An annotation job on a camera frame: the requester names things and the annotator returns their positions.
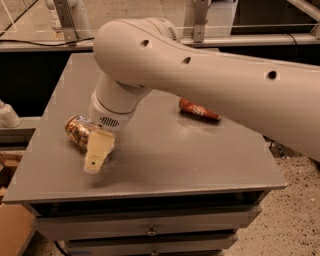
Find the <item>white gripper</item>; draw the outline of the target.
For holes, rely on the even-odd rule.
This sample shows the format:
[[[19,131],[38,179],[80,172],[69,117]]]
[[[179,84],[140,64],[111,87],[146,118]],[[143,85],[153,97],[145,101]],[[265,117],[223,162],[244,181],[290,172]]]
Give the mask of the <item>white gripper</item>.
[[[116,137],[112,132],[124,129],[132,119],[134,113],[116,113],[108,110],[98,100],[96,93],[91,96],[89,104],[89,118],[104,129],[91,132],[87,152],[85,155],[84,171],[97,174],[102,168],[107,156],[115,147]]]

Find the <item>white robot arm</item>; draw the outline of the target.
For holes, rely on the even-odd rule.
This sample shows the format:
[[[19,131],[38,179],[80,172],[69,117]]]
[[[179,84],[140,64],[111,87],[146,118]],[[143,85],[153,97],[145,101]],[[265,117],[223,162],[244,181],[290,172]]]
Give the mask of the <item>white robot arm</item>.
[[[120,19],[93,42],[90,117],[117,131],[152,90],[183,97],[320,161],[320,69],[190,48],[162,18]]]

